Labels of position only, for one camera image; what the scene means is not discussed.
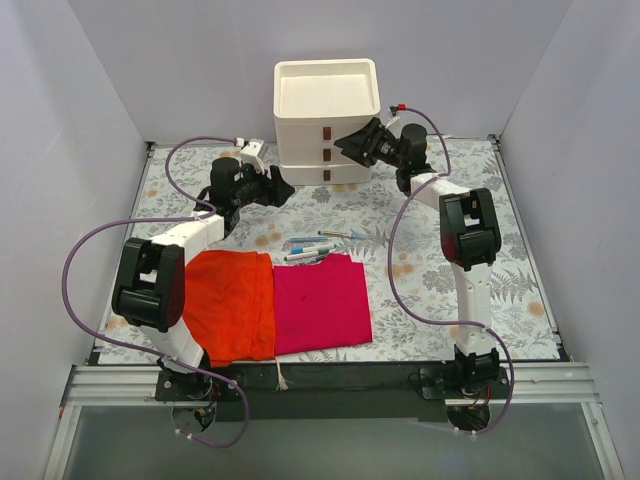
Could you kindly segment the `white bottom drawer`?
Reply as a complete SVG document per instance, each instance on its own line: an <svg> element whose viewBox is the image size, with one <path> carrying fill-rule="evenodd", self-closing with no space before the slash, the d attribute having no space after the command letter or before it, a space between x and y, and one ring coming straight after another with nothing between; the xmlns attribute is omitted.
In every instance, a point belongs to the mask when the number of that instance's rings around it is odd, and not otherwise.
<svg viewBox="0 0 640 480"><path fill-rule="evenodd" d="M279 167L283 179L292 186L320 186L367 183L372 171L358 164L333 166Z"/></svg>

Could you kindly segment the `white drawer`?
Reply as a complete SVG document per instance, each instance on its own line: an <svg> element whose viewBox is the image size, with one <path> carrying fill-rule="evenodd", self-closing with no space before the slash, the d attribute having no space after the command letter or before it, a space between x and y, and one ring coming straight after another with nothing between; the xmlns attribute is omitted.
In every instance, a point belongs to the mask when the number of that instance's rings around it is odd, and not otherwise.
<svg viewBox="0 0 640 480"><path fill-rule="evenodd" d="M355 133L364 127L371 116L334 119L299 119L298 122L277 122L279 147L316 147L332 145L335 140Z"/></svg>
<svg viewBox="0 0 640 480"><path fill-rule="evenodd" d="M372 171L358 164L333 166L279 167L283 179L292 186L320 186L367 183Z"/></svg>
<svg viewBox="0 0 640 480"><path fill-rule="evenodd" d="M355 165L360 164L335 147L282 147L278 148L280 163L284 166L326 166L326 165Z"/></svg>

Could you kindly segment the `light blue gel pen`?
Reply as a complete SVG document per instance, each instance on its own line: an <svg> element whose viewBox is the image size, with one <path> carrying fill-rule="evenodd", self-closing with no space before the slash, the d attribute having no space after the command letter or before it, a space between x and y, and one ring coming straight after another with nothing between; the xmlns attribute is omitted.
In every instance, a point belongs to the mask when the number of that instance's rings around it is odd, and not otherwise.
<svg viewBox="0 0 640 480"><path fill-rule="evenodd" d="M322 242L325 241L326 238L322 236L313 236L313 237L294 237L289 239L289 243L291 244L303 244L303 243L312 243L312 242Z"/></svg>

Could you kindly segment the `white top drawer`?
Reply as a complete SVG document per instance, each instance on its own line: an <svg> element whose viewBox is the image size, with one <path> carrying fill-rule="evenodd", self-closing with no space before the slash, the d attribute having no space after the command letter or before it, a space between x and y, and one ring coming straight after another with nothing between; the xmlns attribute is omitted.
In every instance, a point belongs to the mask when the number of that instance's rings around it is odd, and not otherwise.
<svg viewBox="0 0 640 480"><path fill-rule="evenodd" d="M335 140L355 133L364 127L371 116L334 119L299 119L298 122L277 122L279 147L316 147L332 145Z"/></svg>

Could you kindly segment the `white marker cyan cap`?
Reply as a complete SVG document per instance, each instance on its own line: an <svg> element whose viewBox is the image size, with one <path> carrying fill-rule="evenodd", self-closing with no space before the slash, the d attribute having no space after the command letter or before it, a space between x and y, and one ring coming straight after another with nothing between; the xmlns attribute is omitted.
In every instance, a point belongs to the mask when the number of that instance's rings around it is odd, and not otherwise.
<svg viewBox="0 0 640 480"><path fill-rule="evenodd" d="M293 248L290 252L290 255L319 252L319 251L331 250L335 248L337 248L337 245L334 243L325 243L325 244L313 245L308 247L298 247L298 248Z"/></svg>

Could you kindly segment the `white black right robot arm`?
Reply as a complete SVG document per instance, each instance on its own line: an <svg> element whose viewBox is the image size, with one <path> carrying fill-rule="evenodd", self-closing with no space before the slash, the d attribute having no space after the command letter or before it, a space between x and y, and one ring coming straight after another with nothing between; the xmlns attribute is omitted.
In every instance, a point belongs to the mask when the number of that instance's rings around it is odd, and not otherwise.
<svg viewBox="0 0 640 480"><path fill-rule="evenodd" d="M454 360L433 383L475 397L499 377L499 353L491 328L490 283L502 238L491 192L459 187L427 161L427 130L410 123L396 135L380 119L334 141L340 153L370 168L381 161L396 169L409 200L439 214L441 250L452 268L458 305Z"/></svg>

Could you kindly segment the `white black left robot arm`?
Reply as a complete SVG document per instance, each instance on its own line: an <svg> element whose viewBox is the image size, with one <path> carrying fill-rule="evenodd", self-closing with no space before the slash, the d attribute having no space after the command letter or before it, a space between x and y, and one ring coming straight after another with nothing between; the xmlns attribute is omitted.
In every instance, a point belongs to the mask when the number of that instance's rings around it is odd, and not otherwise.
<svg viewBox="0 0 640 480"><path fill-rule="evenodd" d="M186 266L232 232L242 208L281 207L295 192L277 166L259 169L231 157L214 160L209 178L188 220L150 239L131 237L124 243L111 300L112 311L150 339L161 354L161 368L177 377L180 390L193 400L211 392L213 377L200 367L204 349L183 319Z"/></svg>

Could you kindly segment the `white drawer cabinet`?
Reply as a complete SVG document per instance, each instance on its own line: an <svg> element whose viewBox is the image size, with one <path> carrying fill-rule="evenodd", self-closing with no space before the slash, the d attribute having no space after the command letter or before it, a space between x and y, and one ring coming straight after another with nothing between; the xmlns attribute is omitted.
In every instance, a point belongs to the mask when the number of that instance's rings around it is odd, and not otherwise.
<svg viewBox="0 0 640 480"><path fill-rule="evenodd" d="M274 67L279 169L293 186L361 184L371 170L342 155L340 138L380 113L371 59L282 61Z"/></svg>

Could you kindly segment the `white marker green cap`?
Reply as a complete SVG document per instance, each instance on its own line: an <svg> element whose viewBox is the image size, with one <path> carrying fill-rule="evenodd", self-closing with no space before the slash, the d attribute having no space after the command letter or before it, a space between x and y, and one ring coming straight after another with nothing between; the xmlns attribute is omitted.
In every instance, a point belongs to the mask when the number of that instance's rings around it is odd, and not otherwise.
<svg viewBox="0 0 640 480"><path fill-rule="evenodd" d="M289 255L286 255L284 257L284 261L285 262L291 262L291 261L297 261L297 260L319 258L319 257L326 256L326 255L328 255L330 253L331 253L330 249L324 249L324 250L316 250L316 251L289 254Z"/></svg>

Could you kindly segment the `orange cloth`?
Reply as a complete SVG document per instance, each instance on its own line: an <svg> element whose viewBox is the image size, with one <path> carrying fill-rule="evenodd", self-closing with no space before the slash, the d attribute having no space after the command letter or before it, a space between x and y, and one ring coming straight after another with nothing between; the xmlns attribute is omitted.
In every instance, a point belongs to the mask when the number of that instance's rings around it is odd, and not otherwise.
<svg viewBox="0 0 640 480"><path fill-rule="evenodd" d="M186 267L184 321L212 367L275 358L273 265L266 253L210 250Z"/></svg>

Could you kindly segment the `magenta cloth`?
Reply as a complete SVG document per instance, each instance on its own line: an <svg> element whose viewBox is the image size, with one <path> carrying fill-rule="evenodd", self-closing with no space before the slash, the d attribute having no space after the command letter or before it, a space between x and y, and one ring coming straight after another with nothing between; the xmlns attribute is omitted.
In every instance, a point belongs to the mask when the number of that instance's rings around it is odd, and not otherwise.
<svg viewBox="0 0 640 480"><path fill-rule="evenodd" d="M274 268L275 354L368 344L373 340L365 268L343 254Z"/></svg>

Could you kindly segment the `aluminium frame rail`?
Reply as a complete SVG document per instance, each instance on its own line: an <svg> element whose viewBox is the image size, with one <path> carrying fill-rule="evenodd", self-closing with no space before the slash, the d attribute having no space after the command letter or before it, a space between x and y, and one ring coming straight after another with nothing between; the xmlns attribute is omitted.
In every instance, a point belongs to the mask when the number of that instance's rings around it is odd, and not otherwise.
<svg viewBox="0 0 640 480"><path fill-rule="evenodd" d="M447 367L431 363L293 363L282 366L289 393L415 393L424 399L460 404L463 396L445 385ZM585 363L533 362L502 370L489 387L496 403L513 390L515 403L591 403L599 392ZM207 383L181 384L157 366L85 366L70 374L64 404L186 404L209 398Z"/></svg>

